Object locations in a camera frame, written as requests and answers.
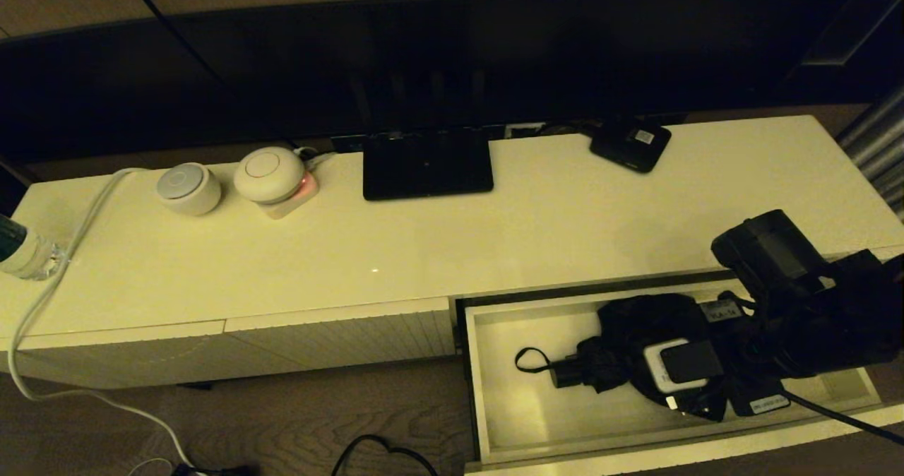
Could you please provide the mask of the black television base plate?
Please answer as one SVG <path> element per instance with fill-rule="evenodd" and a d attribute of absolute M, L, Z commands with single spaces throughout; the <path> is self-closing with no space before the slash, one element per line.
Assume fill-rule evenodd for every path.
<path fill-rule="evenodd" d="M 478 129 L 381 134 L 364 142 L 362 195 L 368 201 L 493 189 L 489 141 Z"/>

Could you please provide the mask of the white drawer with dark handle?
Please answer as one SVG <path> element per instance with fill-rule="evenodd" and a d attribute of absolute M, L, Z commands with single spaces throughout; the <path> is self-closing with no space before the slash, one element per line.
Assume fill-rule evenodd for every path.
<path fill-rule="evenodd" d="M 852 434 L 855 429 L 798 405 L 755 418 L 733 411 L 722 422 L 653 404 L 630 385 L 596 393 L 558 389 L 547 373 L 516 368 L 516 353 L 536 347 L 551 360 L 600 333 L 596 311 L 612 300 L 677 293 L 699 302 L 723 290 L 743 294 L 727 271 L 546 290 L 474 300 L 462 325 L 477 430 L 480 476 L 616 476 L 747 456 Z"/>

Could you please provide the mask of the black umbrella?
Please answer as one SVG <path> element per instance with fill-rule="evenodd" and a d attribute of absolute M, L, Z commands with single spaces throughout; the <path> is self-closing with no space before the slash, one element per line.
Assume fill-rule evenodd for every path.
<path fill-rule="evenodd" d="M 547 372 L 556 388 L 589 386 L 596 393 L 630 385 L 653 404 L 711 422 L 723 421 L 727 399 L 721 376 L 706 386 L 665 395 L 653 385 L 642 349 L 668 340 L 710 340 L 700 303 L 684 294 L 647 294 L 613 300 L 596 312 L 600 334 L 578 342 L 575 352 L 552 361 L 538 347 L 514 357 L 527 374 Z"/>

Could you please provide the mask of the white round speaker grey top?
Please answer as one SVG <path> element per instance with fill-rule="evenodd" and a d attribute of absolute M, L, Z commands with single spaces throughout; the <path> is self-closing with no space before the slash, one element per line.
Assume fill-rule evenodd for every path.
<path fill-rule="evenodd" d="M 155 195 L 175 213 L 202 216 L 222 200 L 222 184 L 209 167 L 187 162 L 165 170 L 155 184 Z"/>

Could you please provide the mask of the clear plastic water bottle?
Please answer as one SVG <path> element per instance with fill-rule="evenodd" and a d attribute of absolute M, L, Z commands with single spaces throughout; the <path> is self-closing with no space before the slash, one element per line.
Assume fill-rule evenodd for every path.
<path fill-rule="evenodd" d="M 0 271 L 23 280 L 42 282 L 66 260 L 56 242 L 42 237 L 0 213 Z"/>

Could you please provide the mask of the white fluted cabinet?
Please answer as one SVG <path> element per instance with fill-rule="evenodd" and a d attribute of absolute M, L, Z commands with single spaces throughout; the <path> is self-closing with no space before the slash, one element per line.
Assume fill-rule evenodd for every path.
<path fill-rule="evenodd" d="M 212 166 L 219 205 L 193 218 L 128 174 L 95 216 L 26 335 L 223 321 L 426 298 L 623 283 L 720 270 L 723 232 L 781 209 L 827 257 L 904 253 L 904 224 L 811 116 L 672 126 L 649 174 L 582 135 L 490 145 L 494 189 L 368 202 L 362 155 L 317 166 L 319 194 L 281 220 Z M 223 333 L 201 381 L 300 371 Z"/>

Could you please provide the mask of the black set-top box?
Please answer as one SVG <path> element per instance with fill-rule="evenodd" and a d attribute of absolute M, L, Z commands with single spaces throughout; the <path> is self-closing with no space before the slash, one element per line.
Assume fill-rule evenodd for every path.
<path fill-rule="evenodd" d="M 590 137 L 591 153 L 641 174 L 655 168 L 664 155 L 672 132 L 640 119 L 604 123 Z"/>

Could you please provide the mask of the white power strip red light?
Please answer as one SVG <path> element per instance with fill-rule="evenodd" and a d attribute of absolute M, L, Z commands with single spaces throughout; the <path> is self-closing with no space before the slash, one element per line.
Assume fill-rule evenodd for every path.
<path fill-rule="evenodd" d="M 301 208 L 304 203 L 310 202 L 311 199 L 319 194 L 319 189 L 319 181 L 312 173 L 307 172 L 298 184 L 298 190 L 292 195 L 275 203 L 258 203 L 257 206 L 268 218 L 281 220 L 291 212 Z"/>

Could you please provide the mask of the black flat television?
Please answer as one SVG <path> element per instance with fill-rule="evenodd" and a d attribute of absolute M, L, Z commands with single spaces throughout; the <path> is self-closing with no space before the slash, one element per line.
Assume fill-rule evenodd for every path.
<path fill-rule="evenodd" d="M 17 162 L 607 113 L 868 103 L 904 0 L 378 0 L 143 19 L 0 45 Z"/>

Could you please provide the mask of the white ribbed cabinet front panel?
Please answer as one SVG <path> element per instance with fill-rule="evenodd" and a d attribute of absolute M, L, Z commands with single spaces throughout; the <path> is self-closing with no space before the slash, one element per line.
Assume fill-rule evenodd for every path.
<path fill-rule="evenodd" d="M 23 335 L 13 351 L 20 375 L 115 389 L 200 381 L 226 340 L 223 321 Z"/>
<path fill-rule="evenodd" d="M 228 319 L 233 338 L 283 357 L 297 369 L 335 369 L 453 356 L 449 298 L 401 300 Z"/>

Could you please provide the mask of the white dome shaped device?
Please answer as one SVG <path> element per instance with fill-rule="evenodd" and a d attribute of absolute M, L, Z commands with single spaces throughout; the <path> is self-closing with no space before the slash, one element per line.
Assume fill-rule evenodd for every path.
<path fill-rule="evenodd" d="M 255 150 L 240 160 L 233 174 L 233 186 L 240 196 L 254 203 L 279 203 L 302 186 L 307 168 L 298 155 L 287 148 Z"/>

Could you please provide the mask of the grey pleated curtain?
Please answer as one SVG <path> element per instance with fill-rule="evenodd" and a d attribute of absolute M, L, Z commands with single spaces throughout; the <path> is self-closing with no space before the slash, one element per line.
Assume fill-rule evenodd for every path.
<path fill-rule="evenodd" d="M 836 141 L 904 222 L 904 81 L 846 126 Z"/>

